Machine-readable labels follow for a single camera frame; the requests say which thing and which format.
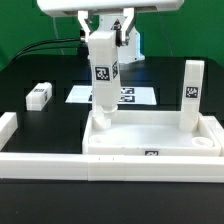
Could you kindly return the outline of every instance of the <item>black surface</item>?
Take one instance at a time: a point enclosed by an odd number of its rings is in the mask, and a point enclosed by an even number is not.
[[[184,58],[147,58],[121,73],[122,85],[152,86],[157,106],[120,109],[180,110]],[[0,73],[0,112],[18,113],[9,152],[80,153],[90,109],[65,104],[74,84],[91,84],[85,59],[26,56]],[[27,112],[25,96],[50,81],[54,96],[42,112]],[[206,59],[200,111],[224,120],[224,71]],[[224,184],[0,180],[0,223],[222,224]]]

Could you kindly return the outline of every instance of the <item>green wall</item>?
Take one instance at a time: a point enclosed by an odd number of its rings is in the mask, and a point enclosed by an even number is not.
[[[181,10],[161,15],[174,56],[209,57],[224,66],[224,1],[185,0]],[[77,18],[56,21],[60,38],[79,36]],[[136,27],[146,56],[170,56],[158,13],[139,14]],[[53,20],[39,10],[36,0],[0,0],[0,70],[23,47],[48,39],[55,39]]]

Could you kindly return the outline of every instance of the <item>white platform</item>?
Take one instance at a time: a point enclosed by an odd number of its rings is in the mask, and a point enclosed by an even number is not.
[[[111,128],[92,128],[90,112],[83,139],[83,153],[94,155],[219,156],[220,142],[202,115],[198,129],[179,129],[180,112],[117,111]],[[195,140],[207,139],[212,145]]]

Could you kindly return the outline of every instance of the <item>white block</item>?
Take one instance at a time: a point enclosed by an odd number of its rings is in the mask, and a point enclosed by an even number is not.
[[[223,182],[223,157],[125,156],[125,181]]]
[[[38,83],[26,96],[26,107],[29,111],[41,111],[52,96],[52,85],[49,82]]]
[[[89,37],[94,104],[113,111],[121,98],[120,71],[115,31],[96,31]]]
[[[0,118],[0,150],[18,128],[16,113],[4,113]]]
[[[197,130],[203,75],[204,61],[186,61],[179,124],[182,131]]]
[[[0,153],[0,178],[88,180],[88,158],[51,153]]]

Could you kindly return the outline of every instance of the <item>wire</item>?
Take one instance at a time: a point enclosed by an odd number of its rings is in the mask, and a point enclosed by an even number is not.
[[[45,47],[45,48],[31,49],[31,50],[24,51],[20,55],[15,56],[13,61],[17,60],[23,54],[28,54],[28,53],[34,52],[34,51],[54,50],[54,49],[60,49],[60,48],[63,48],[63,49],[71,49],[71,48],[76,48],[76,47],[77,46],[58,46],[58,47]]]
[[[58,40],[46,40],[46,41],[41,41],[35,44],[31,44],[25,48],[23,48],[22,50],[20,50],[9,62],[9,64],[12,64],[18,57],[20,57],[22,54],[25,54],[27,52],[29,52],[31,49],[39,47],[39,46],[43,46],[43,45],[47,45],[47,44],[61,44],[61,43],[69,43],[69,42],[77,42],[80,41],[80,38],[68,38],[68,39],[58,39]]]
[[[162,29],[163,29],[163,35],[166,39],[166,42],[167,42],[167,45],[168,45],[168,48],[169,48],[169,51],[170,51],[170,56],[173,57],[173,49],[172,49],[172,46],[171,46],[170,41],[169,41],[169,37],[168,37],[166,25],[165,25],[164,20],[163,20],[163,16],[160,12],[159,12],[159,18],[160,18],[160,23],[161,23]]]
[[[56,24],[56,18],[53,17],[53,26],[54,26],[54,33],[57,39],[59,39],[59,35],[58,35],[58,28],[57,28],[57,24]],[[63,48],[60,49],[61,50],[61,54],[65,55],[65,52],[63,50]]]

